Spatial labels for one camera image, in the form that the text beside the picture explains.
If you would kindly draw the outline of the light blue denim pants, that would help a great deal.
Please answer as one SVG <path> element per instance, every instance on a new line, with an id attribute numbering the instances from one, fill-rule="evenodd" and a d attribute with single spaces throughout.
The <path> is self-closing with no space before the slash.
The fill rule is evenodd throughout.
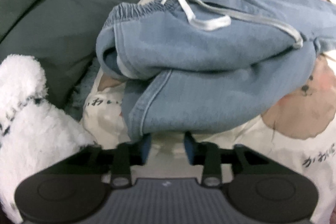
<path id="1" fill-rule="evenodd" d="M 97 37 L 103 71 L 126 83 L 132 140 L 217 133 L 260 115 L 306 83 L 335 48 L 323 0 L 153 0 L 113 8 Z"/>

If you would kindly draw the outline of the white fluffy garment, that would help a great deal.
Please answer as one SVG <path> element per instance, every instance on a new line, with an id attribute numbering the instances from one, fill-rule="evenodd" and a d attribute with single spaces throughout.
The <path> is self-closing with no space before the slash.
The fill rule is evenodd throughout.
<path id="1" fill-rule="evenodd" d="M 22 223 L 14 193 L 25 178 L 96 141 L 46 96 L 45 71 L 34 57 L 2 61 L 1 208 L 13 223 Z"/>

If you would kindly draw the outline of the cream bear print bedsheet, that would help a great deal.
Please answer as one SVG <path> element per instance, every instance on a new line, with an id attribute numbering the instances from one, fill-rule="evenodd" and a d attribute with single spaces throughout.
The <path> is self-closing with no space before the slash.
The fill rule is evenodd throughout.
<path id="1" fill-rule="evenodd" d="M 81 123 L 104 148 L 128 139 L 120 107 L 124 87 L 96 69 Z M 308 82 L 264 114 L 230 131 L 196 139 L 222 148 L 244 144 L 304 174 L 319 191 L 313 222 L 335 223 L 335 52 L 322 54 Z"/>

